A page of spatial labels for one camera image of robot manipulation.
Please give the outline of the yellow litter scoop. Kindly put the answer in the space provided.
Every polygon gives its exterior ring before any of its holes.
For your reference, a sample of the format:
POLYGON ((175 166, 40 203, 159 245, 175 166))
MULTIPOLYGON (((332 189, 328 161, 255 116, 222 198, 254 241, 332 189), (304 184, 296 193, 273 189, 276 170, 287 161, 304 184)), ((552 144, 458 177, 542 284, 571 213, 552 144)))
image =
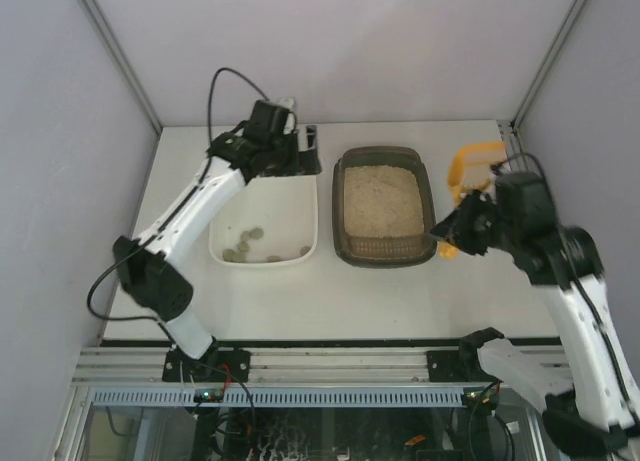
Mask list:
POLYGON ((491 166, 507 158, 504 141, 469 144, 454 156, 447 175, 447 187, 456 209, 464 197, 479 191, 488 197, 494 191, 491 166))

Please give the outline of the dark brown litter box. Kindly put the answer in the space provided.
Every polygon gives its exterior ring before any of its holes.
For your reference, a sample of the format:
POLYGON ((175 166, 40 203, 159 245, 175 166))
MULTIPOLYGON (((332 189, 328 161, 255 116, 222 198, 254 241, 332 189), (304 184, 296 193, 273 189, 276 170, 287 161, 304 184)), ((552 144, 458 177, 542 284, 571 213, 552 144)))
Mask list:
POLYGON ((336 162, 332 229, 336 255, 362 268, 399 268, 430 260, 435 211, 426 167, 407 147, 352 148, 336 162))

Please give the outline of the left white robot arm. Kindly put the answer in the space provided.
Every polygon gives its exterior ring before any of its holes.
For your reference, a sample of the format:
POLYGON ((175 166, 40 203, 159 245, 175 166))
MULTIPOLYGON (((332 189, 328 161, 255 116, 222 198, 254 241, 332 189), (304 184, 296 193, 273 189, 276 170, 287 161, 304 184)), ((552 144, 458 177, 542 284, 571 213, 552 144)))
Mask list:
POLYGON ((192 245, 253 180, 322 171, 315 127, 306 130, 306 147, 299 146, 295 106, 292 97, 257 100, 248 119, 210 140, 195 176, 152 225, 133 239, 114 242, 121 289, 191 359, 202 359, 216 343, 195 312, 194 288, 181 272, 192 245))

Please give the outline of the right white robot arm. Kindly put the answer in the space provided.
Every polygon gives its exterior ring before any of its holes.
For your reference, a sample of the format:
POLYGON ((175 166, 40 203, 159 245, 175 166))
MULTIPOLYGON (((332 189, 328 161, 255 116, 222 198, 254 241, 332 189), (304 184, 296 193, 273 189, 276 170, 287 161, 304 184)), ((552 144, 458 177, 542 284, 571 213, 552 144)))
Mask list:
POLYGON ((526 400, 567 456, 614 455, 639 436, 639 386, 609 313, 595 242, 584 229, 561 225, 543 176, 497 176, 493 193, 464 195, 430 233, 471 256, 495 249, 512 257, 551 316, 571 376, 522 354, 495 328, 461 339, 468 372, 501 381, 526 400))

